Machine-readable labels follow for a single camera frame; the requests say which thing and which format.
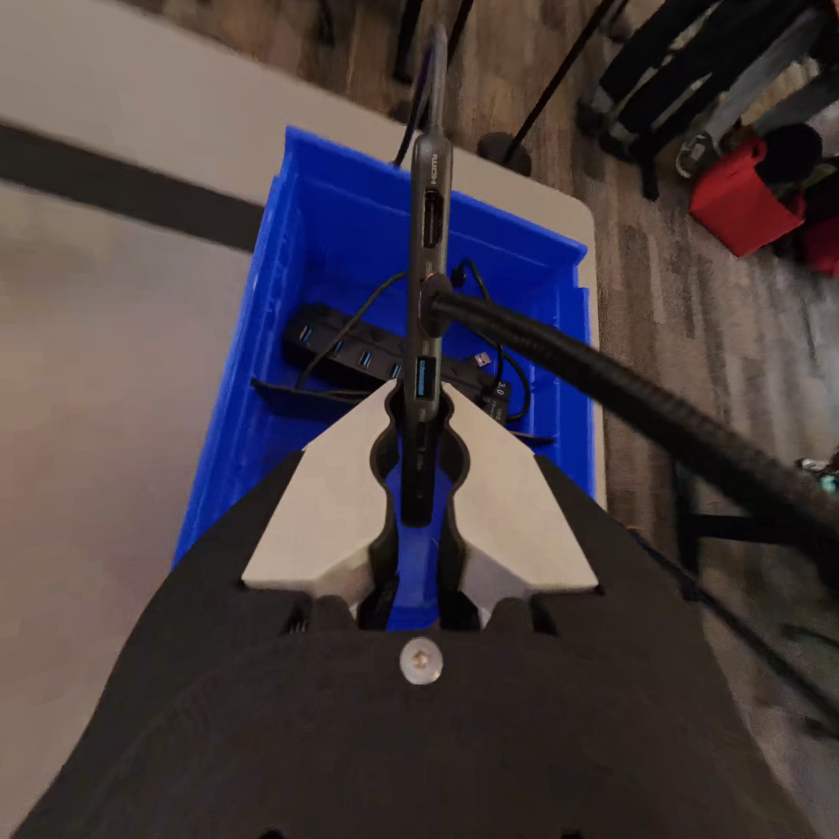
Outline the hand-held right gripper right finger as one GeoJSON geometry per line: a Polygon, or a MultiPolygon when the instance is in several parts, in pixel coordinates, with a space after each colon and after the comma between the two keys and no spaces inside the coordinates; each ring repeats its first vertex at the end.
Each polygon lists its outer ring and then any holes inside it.
{"type": "Polygon", "coordinates": [[[479,627],[503,600],[593,593],[593,568],[546,477],[555,465],[453,387],[440,468],[451,483],[437,558],[440,623],[479,627]]]}

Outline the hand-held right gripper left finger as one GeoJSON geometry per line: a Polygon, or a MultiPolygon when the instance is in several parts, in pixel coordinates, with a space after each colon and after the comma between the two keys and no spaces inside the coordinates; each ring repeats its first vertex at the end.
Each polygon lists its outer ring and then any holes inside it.
{"type": "Polygon", "coordinates": [[[399,531],[386,479],[399,458],[383,384],[300,453],[243,572],[250,589],[341,598],[361,628],[388,625],[399,585],[399,531]]]}

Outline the blue plastic bin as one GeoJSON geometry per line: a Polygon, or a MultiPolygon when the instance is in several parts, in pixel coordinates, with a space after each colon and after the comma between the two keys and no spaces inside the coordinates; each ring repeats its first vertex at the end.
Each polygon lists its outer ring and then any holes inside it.
{"type": "MultiPolygon", "coordinates": [[[[521,180],[524,198],[556,199],[557,211],[502,207],[500,186],[467,186],[467,174],[495,167],[455,152],[449,270],[470,258],[492,300],[596,346],[593,218],[578,200],[521,180]]],[[[306,304],[353,314],[375,288],[408,263],[409,175],[355,150],[288,128],[282,168],[270,187],[236,330],[184,515],[175,563],[225,512],[290,454],[330,425],[283,416],[280,394],[268,402],[252,380],[294,386],[297,366],[284,357],[286,327],[306,304]]],[[[590,399],[512,353],[528,377],[531,402],[513,429],[545,437],[536,452],[551,459],[591,498],[602,495],[590,399]]],[[[438,470],[435,515],[424,530],[399,525],[401,576],[388,628],[429,627],[438,617],[436,545],[449,484],[438,470]]]]}

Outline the slim black usb hub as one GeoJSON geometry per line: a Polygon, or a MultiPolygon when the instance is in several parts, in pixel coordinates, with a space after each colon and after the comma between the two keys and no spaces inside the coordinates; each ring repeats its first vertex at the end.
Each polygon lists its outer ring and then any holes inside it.
{"type": "Polygon", "coordinates": [[[453,148],[441,128],[421,133],[411,164],[409,270],[404,361],[401,516],[412,528],[430,524],[440,423],[442,337],[430,313],[445,279],[451,211],[453,148]]]}

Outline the red plastic bin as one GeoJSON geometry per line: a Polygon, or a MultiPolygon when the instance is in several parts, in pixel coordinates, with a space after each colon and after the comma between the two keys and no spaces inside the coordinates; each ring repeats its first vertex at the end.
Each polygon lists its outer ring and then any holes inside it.
{"type": "Polygon", "coordinates": [[[690,215],[734,256],[770,246],[838,277],[838,160],[805,123],[752,135],[698,179],[690,215]]]}

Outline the black pole stand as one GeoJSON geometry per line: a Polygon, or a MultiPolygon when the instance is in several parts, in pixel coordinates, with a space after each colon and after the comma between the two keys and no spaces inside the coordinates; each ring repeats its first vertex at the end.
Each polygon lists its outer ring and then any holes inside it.
{"type": "Polygon", "coordinates": [[[618,1],[601,1],[596,5],[582,31],[574,40],[565,57],[562,58],[557,70],[546,84],[519,130],[515,134],[501,131],[486,133],[477,143],[477,156],[480,159],[494,163],[526,179],[531,178],[532,155],[525,148],[524,141],[529,136],[534,124],[540,119],[553,95],[582,55],[594,33],[602,26],[617,5],[619,5],[618,1]]]}

